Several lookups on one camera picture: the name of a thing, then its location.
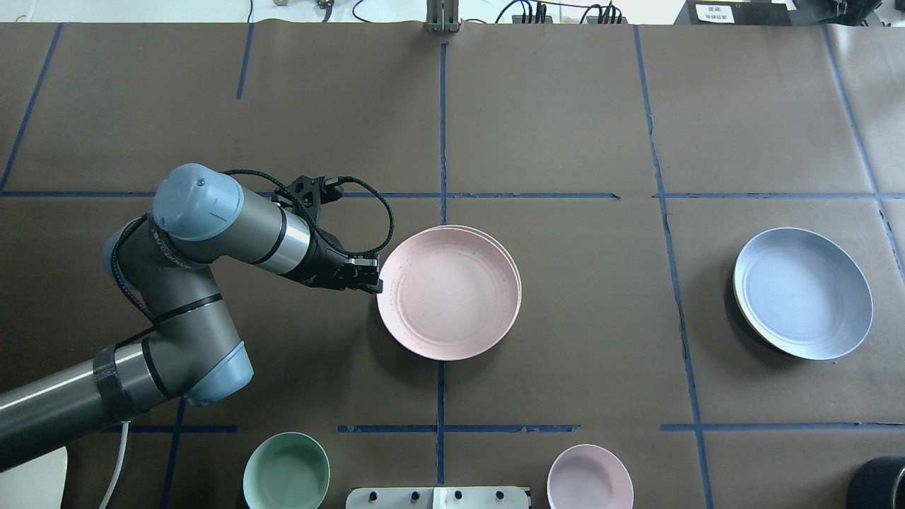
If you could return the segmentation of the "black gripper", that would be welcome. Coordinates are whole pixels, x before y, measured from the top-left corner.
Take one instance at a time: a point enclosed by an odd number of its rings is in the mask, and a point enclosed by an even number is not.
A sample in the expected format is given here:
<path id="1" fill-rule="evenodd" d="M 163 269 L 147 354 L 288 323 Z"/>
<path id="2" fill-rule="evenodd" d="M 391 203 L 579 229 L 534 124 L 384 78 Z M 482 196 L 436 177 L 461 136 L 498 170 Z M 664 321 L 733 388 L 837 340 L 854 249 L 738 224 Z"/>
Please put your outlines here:
<path id="1" fill-rule="evenodd" d="M 378 254 L 343 254 L 321 241 L 308 251 L 308 287 L 382 293 Z"/>

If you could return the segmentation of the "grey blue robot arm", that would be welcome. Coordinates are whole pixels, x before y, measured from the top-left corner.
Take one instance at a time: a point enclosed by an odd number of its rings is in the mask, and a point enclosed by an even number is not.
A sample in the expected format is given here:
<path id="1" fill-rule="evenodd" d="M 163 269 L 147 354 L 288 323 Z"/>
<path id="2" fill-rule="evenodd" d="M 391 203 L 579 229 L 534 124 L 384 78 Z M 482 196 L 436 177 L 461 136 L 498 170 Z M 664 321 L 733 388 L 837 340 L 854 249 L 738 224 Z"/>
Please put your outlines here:
<path id="1" fill-rule="evenodd" d="M 148 331 L 2 396 L 2 469 L 144 416 L 171 399 L 219 402 L 252 379 L 245 342 L 212 274 L 221 257 L 310 288 L 381 292 L 380 244 L 343 248 L 321 228 L 320 207 L 343 197 L 352 176 L 298 177 L 268 200 L 236 180 L 240 170 L 176 167 L 144 216 L 105 246 L 110 276 L 150 322 Z"/>

